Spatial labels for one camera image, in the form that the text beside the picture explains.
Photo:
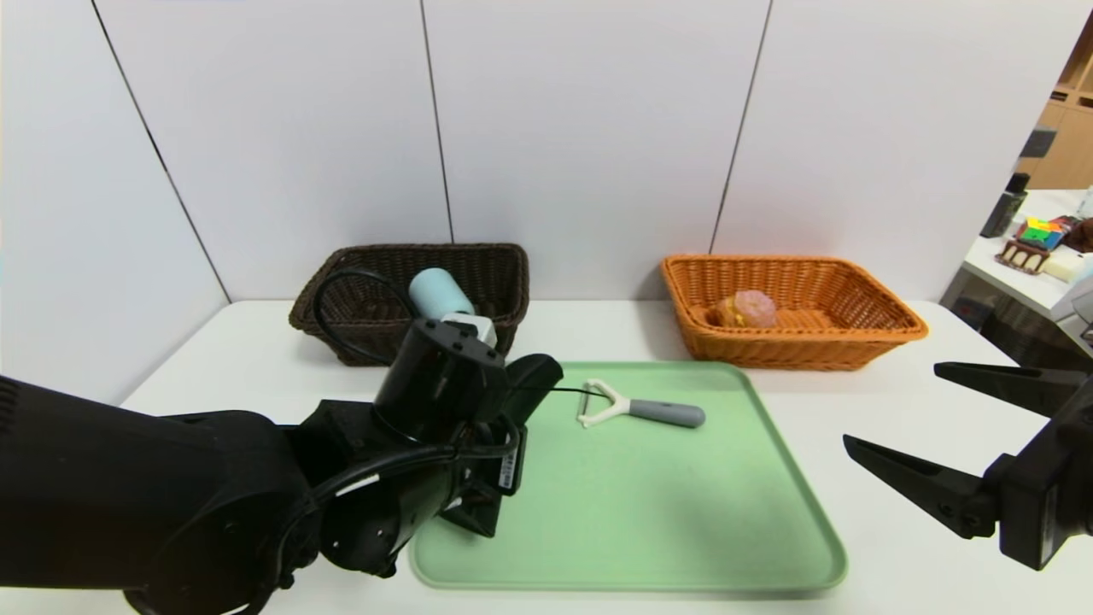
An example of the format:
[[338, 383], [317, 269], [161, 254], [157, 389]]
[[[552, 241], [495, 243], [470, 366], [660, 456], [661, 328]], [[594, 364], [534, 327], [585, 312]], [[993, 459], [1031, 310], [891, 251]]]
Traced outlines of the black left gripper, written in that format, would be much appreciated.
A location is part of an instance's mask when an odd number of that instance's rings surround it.
[[475, 448], [503, 448], [503, 458], [472, 461], [472, 490], [491, 497], [512, 497], [522, 483], [522, 461], [528, 430], [526, 425], [501, 423], [475, 425]]

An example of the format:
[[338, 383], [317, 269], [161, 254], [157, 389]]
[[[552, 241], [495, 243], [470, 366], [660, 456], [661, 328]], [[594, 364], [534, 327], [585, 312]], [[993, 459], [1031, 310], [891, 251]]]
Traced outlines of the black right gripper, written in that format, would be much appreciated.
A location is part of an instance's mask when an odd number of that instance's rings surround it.
[[1016, 456], [1001, 456], [997, 501], [985, 480], [844, 435], [863, 470], [959, 537], [992, 537], [1007, 557], [1042, 570], [1071, 537], [1090, 535], [1090, 375], [940, 362], [936, 377], [1047, 418]]

